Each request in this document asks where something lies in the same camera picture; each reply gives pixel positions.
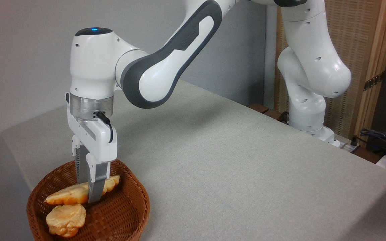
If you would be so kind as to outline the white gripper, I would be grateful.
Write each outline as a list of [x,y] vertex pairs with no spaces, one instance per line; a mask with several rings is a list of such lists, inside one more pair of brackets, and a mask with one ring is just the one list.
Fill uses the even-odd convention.
[[109,178],[111,161],[117,157],[117,132],[109,118],[113,114],[113,96],[89,99],[66,94],[66,113],[75,157],[77,183],[88,182],[88,203],[101,199]]

